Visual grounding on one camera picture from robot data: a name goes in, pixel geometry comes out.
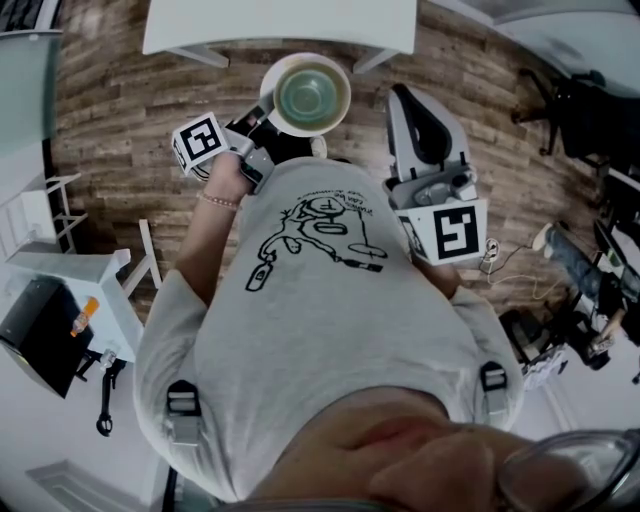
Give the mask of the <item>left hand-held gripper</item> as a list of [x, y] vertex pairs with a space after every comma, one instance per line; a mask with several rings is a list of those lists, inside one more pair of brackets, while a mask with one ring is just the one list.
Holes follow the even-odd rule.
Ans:
[[[261, 97], [247, 115], [250, 130], [257, 129], [274, 111], [272, 97]], [[234, 153], [240, 159], [241, 174], [257, 194], [272, 175], [275, 164], [263, 147], [228, 127], [221, 127], [212, 112], [207, 112], [177, 128], [172, 134], [174, 155], [185, 176], [201, 182], [209, 180], [212, 160], [221, 153]]]

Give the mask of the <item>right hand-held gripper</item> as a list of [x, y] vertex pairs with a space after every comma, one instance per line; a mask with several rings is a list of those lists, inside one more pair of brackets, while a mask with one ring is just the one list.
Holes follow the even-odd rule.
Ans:
[[423, 91], [395, 84], [387, 130], [395, 162], [383, 190], [413, 253], [434, 266], [484, 255], [488, 201], [478, 196], [458, 118]]

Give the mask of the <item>person's left hand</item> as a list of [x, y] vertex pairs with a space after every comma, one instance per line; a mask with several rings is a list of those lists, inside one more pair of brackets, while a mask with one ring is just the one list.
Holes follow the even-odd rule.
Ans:
[[204, 193], [238, 205], [253, 188], [241, 173], [241, 161], [235, 153], [224, 152], [214, 158]]

